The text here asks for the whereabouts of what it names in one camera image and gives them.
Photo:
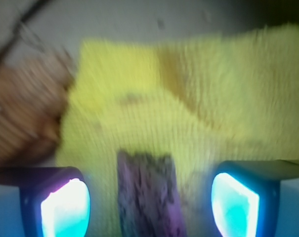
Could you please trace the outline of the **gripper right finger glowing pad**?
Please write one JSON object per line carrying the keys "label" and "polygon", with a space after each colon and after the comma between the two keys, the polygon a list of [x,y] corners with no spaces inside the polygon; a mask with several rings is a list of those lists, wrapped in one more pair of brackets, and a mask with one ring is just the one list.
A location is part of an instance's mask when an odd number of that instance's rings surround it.
{"label": "gripper right finger glowing pad", "polygon": [[223,237],[299,237],[299,160],[222,162],[211,205]]}

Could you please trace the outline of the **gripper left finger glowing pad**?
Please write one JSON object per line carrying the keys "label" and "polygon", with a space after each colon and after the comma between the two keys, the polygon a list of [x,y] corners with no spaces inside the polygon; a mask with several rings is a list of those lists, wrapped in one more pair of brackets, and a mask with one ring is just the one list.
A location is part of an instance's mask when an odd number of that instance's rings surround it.
{"label": "gripper left finger glowing pad", "polygon": [[0,167],[0,237],[84,237],[90,193],[75,167]]}

